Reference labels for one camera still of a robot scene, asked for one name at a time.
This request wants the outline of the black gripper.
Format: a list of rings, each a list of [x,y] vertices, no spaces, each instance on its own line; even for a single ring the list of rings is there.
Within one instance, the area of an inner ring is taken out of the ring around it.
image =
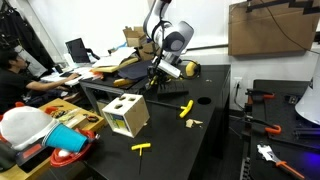
[[[149,79],[148,86],[151,79],[154,76],[157,76],[157,82],[153,86],[157,85],[160,89],[164,89],[165,86],[172,80],[172,78],[166,72],[154,66],[149,66],[147,68],[147,76]]]

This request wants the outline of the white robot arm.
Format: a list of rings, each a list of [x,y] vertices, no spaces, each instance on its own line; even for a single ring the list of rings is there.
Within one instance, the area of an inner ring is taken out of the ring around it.
[[[149,86],[165,82],[168,75],[173,78],[181,76],[181,71],[176,65],[194,34],[194,29],[185,21],[173,25],[170,21],[164,20],[171,1],[154,0],[143,23],[144,33],[160,49],[160,54],[152,60],[152,65],[148,68]]]

